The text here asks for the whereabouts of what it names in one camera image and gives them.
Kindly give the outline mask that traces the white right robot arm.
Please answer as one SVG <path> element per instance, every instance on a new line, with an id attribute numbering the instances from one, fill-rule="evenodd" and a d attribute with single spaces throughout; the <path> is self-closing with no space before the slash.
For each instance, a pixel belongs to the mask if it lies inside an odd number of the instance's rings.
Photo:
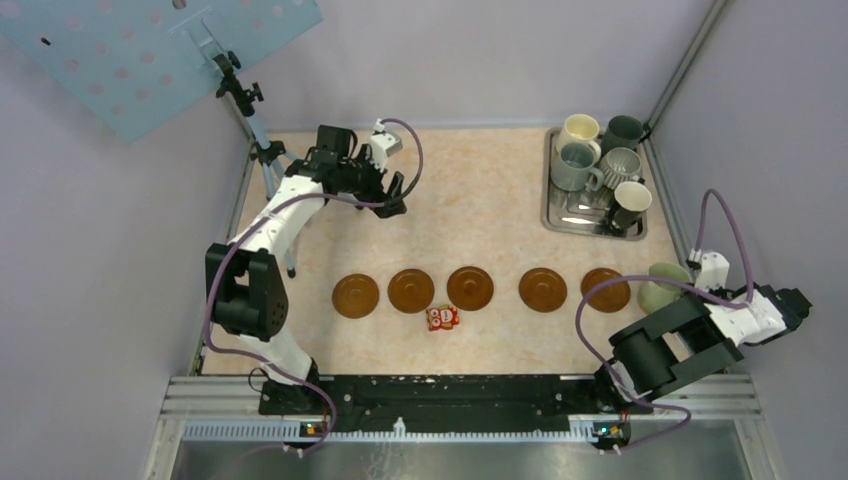
<path id="1" fill-rule="evenodd" d="M 608 360 L 586 385 L 589 404 L 612 412 L 632 401 L 627 391 L 653 401 L 744 359 L 739 347 L 761 346 L 797 330 L 812 303 L 797 288 L 754 285 L 750 306 L 732 309 L 693 293 L 638 320 L 609 338 Z"/>

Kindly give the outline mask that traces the black mug white inside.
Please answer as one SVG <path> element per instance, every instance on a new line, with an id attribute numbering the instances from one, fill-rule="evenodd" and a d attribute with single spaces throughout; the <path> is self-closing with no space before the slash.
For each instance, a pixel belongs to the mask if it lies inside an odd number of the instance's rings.
<path id="1" fill-rule="evenodd" d="M 607 220 L 616 230 L 628 230 L 637 224 L 653 203 L 653 194 L 639 181 L 626 181 L 613 191 Z"/>

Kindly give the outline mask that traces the light green mug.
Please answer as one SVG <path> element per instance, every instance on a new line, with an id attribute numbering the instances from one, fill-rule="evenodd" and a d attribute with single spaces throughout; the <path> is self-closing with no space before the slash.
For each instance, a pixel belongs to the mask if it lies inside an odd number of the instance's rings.
<path id="1" fill-rule="evenodd" d="M 675 263 L 659 262 L 651 265 L 647 274 L 678 283 L 689 283 L 691 275 L 689 271 Z M 683 294 L 683 290 L 674 285 L 657 282 L 642 282 L 637 295 L 638 305 L 646 314 L 651 314 L 677 300 Z"/>

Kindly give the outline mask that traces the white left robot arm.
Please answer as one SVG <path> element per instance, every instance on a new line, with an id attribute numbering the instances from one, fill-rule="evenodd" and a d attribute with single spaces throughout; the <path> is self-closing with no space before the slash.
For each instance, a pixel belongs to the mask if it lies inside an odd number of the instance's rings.
<path id="1" fill-rule="evenodd" d="M 300 231 L 327 203 L 370 209 L 380 218 L 406 211 L 404 176 L 384 177 L 402 139 L 379 119 L 360 141 L 350 129 L 322 125 L 306 155 L 292 161 L 268 204 L 227 244 L 206 252 L 206 325 L 220 326 L 241 342 L 229 353 L 258 361 L 284 384 L 283 401 L 297 413 L 319 404 L 320 386 L 308 378 L 312 358 L 298 345 L 286 318 L 290 302 L 280 260 Z"/>

